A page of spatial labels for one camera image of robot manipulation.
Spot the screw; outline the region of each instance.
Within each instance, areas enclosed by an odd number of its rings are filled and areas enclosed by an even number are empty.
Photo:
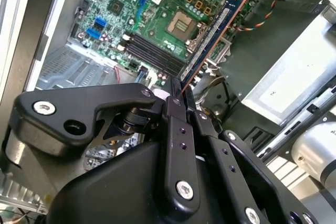
[[[179,101],[178,99],[174,98],[174,99],[173,99],[173,102],[174,102],[176,105],[181,106],[181,103],[180,103],[180,101]]]
[[[207,117],[205,114],[203,114],[203,113],[200,113],[200,116],[201,116],[201,118],[204,119],[204,120],[208,119],[208,117]]]
[[[148,92],[148,90],[141,90],[141,93],[147,97],[151,97],[151,94]]]
[[[194,197],[194,191],[186,181],[177,182],[176,190],[178,194],[184,199],[191,200]]]
[[[33,105],[33,109],[36,113],[40,115],[52,115],[55,113],[56,108],[50,102],[39,101],[35,102]]]
[[[250,220],[253,224],[260,224],[260,219],[257,213],[250,207],[245,209],[245,214],[247,218]]]
[[[229,137],[229,139],[231,139],[233,141],[236,140],[236,137],[232,133],[228,133],[227,136]]]
[[[304,219],[308,224],[314,224],[313,220],[306,214],[303,214]]]

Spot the connector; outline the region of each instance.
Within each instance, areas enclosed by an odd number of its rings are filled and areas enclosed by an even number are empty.
[[[96,17],[94,24],[101,28],[105,28],[107,25],[107,21],[101,17]]]
[[[91,37],[94,38],[94,39],[99,39],[100,36],[101,36],[101,33],[98,32],[98,31],[96,31],[96,30],[94,30],[93,28],[88,28],[88,29],[86,30],[86,32],[87,32],[87,34],[88,34],[89,36],[91,36]]]

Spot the hole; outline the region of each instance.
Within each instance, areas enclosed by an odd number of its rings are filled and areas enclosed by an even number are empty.
[[[302,224],[302,220],[296,212],[290,212],[291,218],[295,221],[296,224]]]
[[[185,143],[181,143],[181,144],[180,144],[180,147],[181,147],[181,149],[184,150],[184,151],[187,149],[187,146],[185,145]]]
[[[236,168],[234,167],[234,166],[232,166],[232,165],[230,165],[230,170],[231,170],[231,172],[233,172],[233,173],[235,173],[236,172]]]
[[[64,129],[71,135],[80,136],[86,132],[85,124],[76,121],[68,120],[64,123]]]

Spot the black dimm slot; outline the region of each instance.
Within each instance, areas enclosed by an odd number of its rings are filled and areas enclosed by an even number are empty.
[[[153,66],[159,68],[160,70],[166,72],[167,74],[171,74],[173,76],[176,76],[179,72],[176,70],[176,68],[171,67],[168,65],[168,63],[163,63],[162,60],[156,58],[153,56],[152,53],[145,51],[145,49],[142,49],[136,45],[130,45],[127,48],[127,51],[145,61],[152,64]]]
[[[177,76],[184,66],[183,61],[136,34],[133,34],[127,51],[173,76]]]
[[[171,63],[176,65],[178,68],[182,68],[184,66],[183,61],[177,59],[172,54],[170,54],[170,53],[166,52],[165,50],[161,49],[160,47],[152,44],[151,42],[149,42],[148,40],[146,40],[145,38],[143,38],[139,35],[134,35],[133,36],[133,41],[137,42],[140,46],[141,45],[145,46],[147,50],[150,50],[150,51],[154,52],[156,55],[161,56],[161,58],[163,58],[167,62],[171,61]]]

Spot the ram module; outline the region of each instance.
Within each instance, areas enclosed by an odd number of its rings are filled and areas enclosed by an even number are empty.
[[[212,51],[220,41],[230,24],[237,16],[247,0],[227,0],[211,25],[207,29],[201,42],[191,55],[191,61],[180,73],[182,92],[192,82],[203,63],[210,57]]]

